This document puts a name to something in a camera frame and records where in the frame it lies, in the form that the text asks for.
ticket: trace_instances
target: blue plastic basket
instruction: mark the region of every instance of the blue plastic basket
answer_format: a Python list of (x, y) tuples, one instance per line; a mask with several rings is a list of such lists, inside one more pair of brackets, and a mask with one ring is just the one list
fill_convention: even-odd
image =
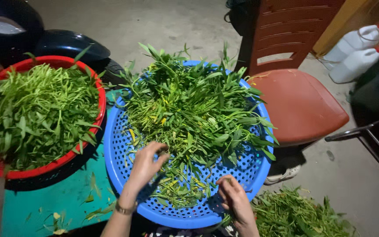
[[(193, 66), (198, 63), (199, 61), (187, 61), (184, 62), (184, 65)], [(242, 79), (239, 84), (246, 88), (250, 87), (250, 85)], [(119, 105), (125, 105), (122, 98), (119, 98), (117, 103)], [(267, 121), (270, 121), (264, 104), (258, 105), (254, 111), (262, 117), (267, 117)], [(112, 108), (104, 134), (106, 169), (108, 170), (112, 184), (120, 194), (132, 169), (129, 156), (132, 159), (135, 158), (134, 153), (127, 155), (127, 151), (134, 150), (134, 147), (127, 145), (127, 143), (129, 144), (132, 141), (129, 132), (123, 132), (124, 129), (129, 128), (128, 117), (126, 115), (123, 116), (124, 112), (124, 109), (117, 107)], [(259, 129), (258, 126), (253, 126), (250, 130), (256, 135), (264, 133), (264, 129)], [(268, 135), (266, 139), (269, 142), (273, 142), (273, 139)], [(216, 163), (216, 166), (212, 168), (212, 174), (208, 178), (208, 181), (216, 182), (219, 177), (231, 174), (238, 180), (241, 186), (244, 187), (245, 191), (247, 191), (246, 194), (251, 201), (267, 177), (270, 169), (270, 161), (262, 151), (251, 150), (247, 145), (244, 145), (244, 147), (245, 151), (240, 151), (243, 154), (238, 161), (237, 167), (228, 168), (222, 166), (221, 163)], [(268, 147), (268, 149), (273, 153), (272, 147)], [(200, 180), (205, 180), (210, 174), (210, 171), (203, 166), (198, 167), (202, 171)], [(218, 224), (222, 220), (224, 210), (220, 205), (221, 200), (217, 194), (217, 189), (217, 187), (215, 189), (211, 188), (212, 197), (209, 199), (203, 198), (198, 202), (197, 206), (179, 209), (172, 208), (169, 202), (169, 207), (164, 207), (156, 198), (148, 197), (151, 191), (144, 189), (140, 192), (138, 197), (139, 206), (137, 212), (155, 223), (172, 228), (195, 229)]]

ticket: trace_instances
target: red basket rim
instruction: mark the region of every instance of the red basket rim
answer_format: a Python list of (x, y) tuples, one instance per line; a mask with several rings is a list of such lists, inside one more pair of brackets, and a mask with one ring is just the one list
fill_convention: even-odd
[[(64, 57), (64, 56), (41, 56), (41, 57), (36, 57), (35, 60), (37, 63), (41, 62), (41, 64), (47, 60), (58, 60), (58, 61), (74, 63), (73, 58)], [(21, 67), (21, 66), (31, 64), (31, 63), (33, 63), (32, 59), (26, 59), (26, 60), (23, 60), (21, 62), (15, 63), (11, 67), (17, 68), (17, 67)], [(85, 68), (88, 67), (86, 64), (84, 64), (83, 62), (80, 62), (80, 61), (76, 62), (76, 64), (77, 64), (77, 68), (80, 69), (82, 72), (85, 72), (86, 71)], [(6, 68), (0, 72), (0, 80), (5, 78), (7, 72), (11, 72), (11, 67), (8, 67), (8, 68)], [(102, 124), (103, 117), (105, 116), (105, 111), (106, 111), (106, 94), (105, 94), (105, 90), (102, 87), (102, 81), (97, 76), (96, 72), (93, 69), (91, 69), (90, 67), (88, 67), (88, 68), (90, 69), (91, 75), (96, 78), (96, 87), (98, 88), (98, 91), (99, 91), (100, 113), (97, 116), (96, 121), (93, 124), (100, 126)], [(89, 131), (96, 134), (97, 131), (99, 131), (99, 129), (96, 127), (92, 127), (92, 128), (90, 128)], [(87, 144), (88, 144), (88, 142), (83, 141), (83, 144), (82, 144), (83, 149), (87, 146)], [(79, 144), (77, 144), (77, 146), (75, 148), (77, 151), (80, 151), (80, 145)], [(53, 161), (53, 162), (51, 162), (45, 166), (42, 166), (42, 167), (39, 167), (39, 168), (36, 168), (33, 170), (8, 171), (5, 178), (6, 179), (21, 179), (21, 178), (35, 177), (35, 176), (44, 174), (46, 172), (49, 172), (51, 170), (55, 170), (56, 168), (61, 167), (62, 165), (71, 161), (76, 155), (77, 154), (71, 150), (67, 154), (65, 154), (64, 156), (60, 157), (59, 159), (57, 159), (57, 160), (55, 160), (55, 161)], [(3, 176), (3, 169), (4, 169), (4, 165), (2, 162), (0, 162), (0, 177)]]

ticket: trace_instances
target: white shoe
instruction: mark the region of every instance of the white shoe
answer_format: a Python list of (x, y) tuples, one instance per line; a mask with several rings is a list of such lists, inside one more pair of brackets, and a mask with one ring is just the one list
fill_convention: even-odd
[(297, 166), (293, 168), (286, 169), (286, 172), (284, 174), (267, 176), (266, 180), (264, 181), (264, 184), (272, 185), (284, 180), (291, 179), (299, 173), (300, 169), (301, 169), (301, 165), (298, 164)]

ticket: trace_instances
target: plastic bottle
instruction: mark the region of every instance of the plastic bottle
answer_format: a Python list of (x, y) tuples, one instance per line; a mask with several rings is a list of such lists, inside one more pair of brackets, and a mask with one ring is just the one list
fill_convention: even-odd
[(355, 51), (334, 67), (329, 76), (335, 83), (351, 82), (362, 73), (365, 73), (378, 59), (379, 46)]
[(321, 62), (331, 70), (354, 51), (376, 46), (379, 42), (379, 24), (354, 30), (343, 36), (339, 42), (323, 57)]

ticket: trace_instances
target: motorcycle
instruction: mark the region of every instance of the motorcycle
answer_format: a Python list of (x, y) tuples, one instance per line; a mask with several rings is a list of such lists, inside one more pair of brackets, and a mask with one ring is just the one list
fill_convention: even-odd
[(0, 0), (0, 71), (23, 61), (31, 52), (34, 56), (57, 55), (74, 58), (91, 45), (80, 59), (90, 68), (106, 73), (105, 83), (124, 84), (114, 74), (123, 68), (109, 58), (110, 51), (99, 42), (69, 30), (45, 30), (42, 18), (24, 0)]

